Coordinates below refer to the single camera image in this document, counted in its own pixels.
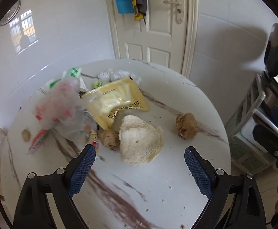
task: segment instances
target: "brown marble vein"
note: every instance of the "brown marble vein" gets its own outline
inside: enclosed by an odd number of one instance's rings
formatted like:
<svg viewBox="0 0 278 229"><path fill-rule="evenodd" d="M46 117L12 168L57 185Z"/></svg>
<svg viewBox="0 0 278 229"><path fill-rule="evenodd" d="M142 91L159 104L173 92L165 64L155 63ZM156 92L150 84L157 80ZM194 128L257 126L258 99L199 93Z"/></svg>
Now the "brown marble vein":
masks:
<svg viewBox="0 0 278 229"><path fill-rule="evenodd" d="M59 140L55 137L55 135L54 135L53 132L52 132L52 134L53 134L53 137L54 137L54 139L55 139L55 141L56 141L56 145L57 145L59 151L66 157L67 161L70 161L73 157L71 156L71 154L70 154L68 151L66 151L65 148L63 148L62 144L61 144L61 143L59 142Z"/></svg>
<svg viewBox="0 0 278 229"><path fill-rule="evenodd" d="M42 88L39 89L40 92L44 93L45 95L47 94L46 91Z"/></svg>
<svg viewBox="0 0 278 229"><path fill-rule="evenodd" d="M161 71L161 72L165 73L164 70L158 69L158 68L156 68L156 67L150 65L148 62L145 62L145 61L142 61L142 60L137 60L137 61L140 61L140 62L142 62L143 64L146 64L146 65L148 65L149 67L151 67L151 68L153 68L153 69L156 69L156 70L158 70L158 71Z"/></svg>
<svg viewBox="0 0 278 229"><path fill-rule="evenodd" d="M74 153L78 156L80 154L80 150L77 148L76 144L73 141L66 139L67 144L71 147Z"/></svg>
<svg viewBox="0 0 278 229"><path fill-rule="evenodd" d="M169 107L167 106L166 104L164 104L163 102L160 102L158 100L156 100L151 94L141 90L143 96L145 98L147 98L149 101L151 101L153 104L155 104L156 106L170 112L171 114L177 116L177 115L181 115L182 112L172 108L172 107ZM226 142L224 139L222 139L222 137L219 135L219 132L217 130L214 130L214 129L211 129L209 128L207 125L203 124L203 123L200 123L199 121L197 122L198 123L198 128L199 128L199 132L206 135L206 136L209 136L209 137L212 137L212 138L215 138L221 142L224 142L226 144L228 144L228 142Z"/></svg>
<svg viewBox="0 0 278 229"><path fill-rule="evenodd" d="M100 160L102 160L103 162L106 162L105 158L99 155Z"/></svg>
<svg viewBox="0 0 278 229"><path fill-rule="evenodd" d="M84 73L81 73L80 75L83 76L83 77L88 77L88 78L93 78L93 79L99 79L99 77L90 76L90 75L87 75L87 74L84 74Z"/></svg>
<svg viewBox="0 0 278 229"><path fill-rule="evenodd" d="M14 165L13 153L11 152L11 145L9 143L9 139L6 138L6 140L7 140L7 143L8 143L8 158L9 158L9 163L11 165L11 172L12 172L13 177L15 178L15 180L18 183L19 190L21 190L21 184L20 184L16 169L15 169L15 165Z"/></svg>
<svg viewBox="0 0 278 229"><path fill-rule="evenodd" d="M187 84L187 85L190 85L190 86L193 86L193 87L197 88L197 86L195 84L191 84L191 83L182 83L182 84Z"/></svg>
<svg viewBox="0 0 278 229"><path fill-rule="evenodd" d="M112 191L96 174L94 170L88 173L88 183L101 199L101 201L113 212L114 216L132 229L163 229L143 218L142 215L125 199Z"/></svg>
<svg viewBox="0 0 278 229"><path fill-rule="evenodd" d="M133 189L134 191L136 191L136 192L140 195L141 199L144 200L144 201L146 202L146 198L145 198L145 195L144 195L144 194L142 194L140 191L138 191L136 188L134 188L132 185L130 185L128 182L124 181L124 180L121 179L120 177L118 177L118 176L116 176L116 175L114 175L114 174L113 174L113 176L114 176L115 178L119 179L120 181L122 181L123 184L124 184L124 186L129 187L129 188Z"/></svg>
<svg viewBox="0 0 278 229"><path fill-rule="evenodd" d="M213 137L219 141L222 141L226 144L228 144L228 142L226 142L225 140L223 140L221 138L221 136L218 135L218 131L217 130L213 130L211 128L209 128L207 125L202 124L200 122L197 123L197 127L198 127L198 132L201 132L202 134L209 136L209 137Z"/></svg>
<svg viewBox="0 0 278 229"><path fill-rule="evenodd" d="M145 92L143 90L141 90L141 92L142 92L142 94L143 94L143 96L145 98L147 98L149 101L154 103L156 106L158 106L158 107L160 107L160 108L162 108L162 109L164 109L166 111L169 111L170 113L172 113L173 115L176 115L176 116L181 114L180 111L178 111L178 110L176 110L176 109L174 109L172 107L169 107L166 104L156 100L151 94L149 94L149 93L147 93L147 92Z"/></svg>

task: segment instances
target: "brown dried ball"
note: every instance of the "brown dried ball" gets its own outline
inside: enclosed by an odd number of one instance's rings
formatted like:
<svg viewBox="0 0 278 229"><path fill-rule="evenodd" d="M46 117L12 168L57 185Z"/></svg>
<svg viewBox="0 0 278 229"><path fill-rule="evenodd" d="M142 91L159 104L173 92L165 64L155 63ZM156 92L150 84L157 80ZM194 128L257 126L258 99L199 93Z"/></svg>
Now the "brown dried ball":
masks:
<svg viewBox="0 0 278 229"><path fill-rule="evenodd" d="M104 146L111 149L120 145L119 133L117 131L104 131L101 133L101 142Z"/></svg>
<svg viewBox="0 0 278 229"><path fill-rule="evenodd" d="M178 115L176 128L178 136L182 139L194 139L198 133L197 121L192 113Z"/></svg>
<svg viewBox="0 0 278 229"><path fill-rule="evenodd" d="M31 133L29 132L28 129L24 129L22 131L22 139L24 142L29 142L29 140L31 139Z"/></svg>

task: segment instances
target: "white door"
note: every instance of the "white door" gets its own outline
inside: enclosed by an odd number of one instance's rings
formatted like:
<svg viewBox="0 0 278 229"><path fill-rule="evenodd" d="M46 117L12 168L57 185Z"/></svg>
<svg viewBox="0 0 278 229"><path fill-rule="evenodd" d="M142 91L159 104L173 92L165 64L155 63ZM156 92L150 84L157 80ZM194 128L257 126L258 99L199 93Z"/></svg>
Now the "white door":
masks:
<svg viewBox="0 0 278 229"><path fill-rule="evenodd" d="M188 0L184 0L183 5L168 3L170 1L180 0L148 0L146 25L143 20L135 21L133 14L119 14L114 5L121 58L154 62L181 73L187 34ZM182 23L178 21L182 15L179 9L184 14Z"/></svg>

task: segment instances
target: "round white table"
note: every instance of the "round white table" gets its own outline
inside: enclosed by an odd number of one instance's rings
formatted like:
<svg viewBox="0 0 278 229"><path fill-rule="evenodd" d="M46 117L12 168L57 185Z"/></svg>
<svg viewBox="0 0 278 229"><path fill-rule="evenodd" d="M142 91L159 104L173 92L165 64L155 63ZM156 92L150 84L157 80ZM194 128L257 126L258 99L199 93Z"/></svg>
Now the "round white table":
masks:
<svg viewBox="0 0 278 229"><path fill-rule="evenodd" d="M78 211L89 228L191 228L207 197L202 195L184 162L184 150L194 146L202 158L215 169L230 174L230 150L223 123L207 96L182 75L153 63L128 59L111 59L82 67L87 88L92 88L98 73L108 68L132 71L141 77L140 89L151 106L149 112L124 110L117 116L114 129L121 119L133 114L164 131L164 148L151 163L131 167L120 161L120 154L100 145L99 159L79 194L73 197ZM21 132L40 127L31 113L44 96L39 89L29 104L16 116L8 131L1 157L1 181L6 204L13 215L22 185L30 172L52 174L66 167L80 147L66 141L57 132L49 133L41 148L27 155L31 141L25 143ZM194 140L180 139L176 116L193 113L199 125ZM64 228L51 195L48 196L58 228Z"/></svg>

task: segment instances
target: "food crumb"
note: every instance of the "food crumb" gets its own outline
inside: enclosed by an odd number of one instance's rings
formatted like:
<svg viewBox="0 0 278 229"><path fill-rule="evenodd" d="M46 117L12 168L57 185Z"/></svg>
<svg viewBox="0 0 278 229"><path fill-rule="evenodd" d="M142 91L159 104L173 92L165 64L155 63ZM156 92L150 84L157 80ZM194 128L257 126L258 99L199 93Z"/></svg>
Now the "food crumb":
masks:
<svg viewBox="0 0 278 229"><path fill-rule="evenodd" d="M29 140L31 139L31 133L28 129L24 129L22 131L22 139L24 142L29 142Z"/></svg>

